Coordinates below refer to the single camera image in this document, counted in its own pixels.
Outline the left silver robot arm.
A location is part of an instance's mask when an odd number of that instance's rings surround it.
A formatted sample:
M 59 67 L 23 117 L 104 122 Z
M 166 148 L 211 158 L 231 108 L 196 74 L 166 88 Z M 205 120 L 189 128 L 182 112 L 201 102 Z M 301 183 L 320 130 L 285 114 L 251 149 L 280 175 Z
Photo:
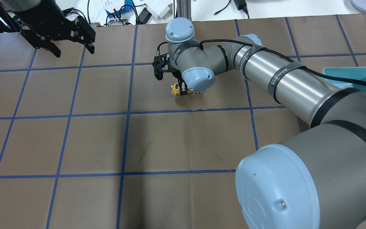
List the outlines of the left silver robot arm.
M 95 53 L 96 32 L 84 15 L 67 18 L 78 12 L 62 10 L 54 0 L 0 0 L 1 29 L 20 32 L 33 48 L 49 50 L 57 58 L 61 50 L 54 41 L 61 40 L 83 44 L 90 54 Z

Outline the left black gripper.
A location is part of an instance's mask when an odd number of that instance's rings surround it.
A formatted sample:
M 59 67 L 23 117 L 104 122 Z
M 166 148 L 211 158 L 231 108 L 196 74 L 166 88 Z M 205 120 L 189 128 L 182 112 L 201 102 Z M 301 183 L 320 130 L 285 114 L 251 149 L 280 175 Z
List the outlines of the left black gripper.
M 96 32 L 86 19 L 77 16 L 70 21 L 62 18 L 60 22 L 43 21 L 39 25 L 26 25 L 22 23 L 20 34 L 35 49 L 43 48 L 50 51 L 55 57 L 60 58 L 61 50 L 53 41 L 69 40 L 85 46 L 90 54 L 95 53 Z

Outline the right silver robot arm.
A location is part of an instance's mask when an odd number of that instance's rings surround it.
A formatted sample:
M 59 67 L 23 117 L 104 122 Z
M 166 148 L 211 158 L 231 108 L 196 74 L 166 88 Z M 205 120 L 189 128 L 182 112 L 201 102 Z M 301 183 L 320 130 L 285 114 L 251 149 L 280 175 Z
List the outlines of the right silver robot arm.
M 230 70 L 277 106 L 257 109 L 264 146 L 243 158 L 235 189 L 250 229 L 356 229 L 366 220 L 366 92 L 337 87 L 299 61 L 264 47 L 255 34 L 204 48 L 191 20 L 166 25 L 168 52 L 154 75 L 172 73 L 200 93 Z

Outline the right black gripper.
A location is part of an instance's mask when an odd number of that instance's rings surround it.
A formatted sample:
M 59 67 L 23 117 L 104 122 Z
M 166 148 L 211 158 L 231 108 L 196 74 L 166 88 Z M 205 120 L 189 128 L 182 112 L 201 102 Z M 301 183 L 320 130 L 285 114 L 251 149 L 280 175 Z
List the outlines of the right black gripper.
M 154 76 L 157 80 L 163 80 L 164 73 L 171 73 L 177 80 L 183 80 L 181 72 L 172 66 L 172 61 L 168 53 L 154 56 L 152 66 Z M 187 94 L 187 87 L 184 81 L 179 82 L 179 94 Z

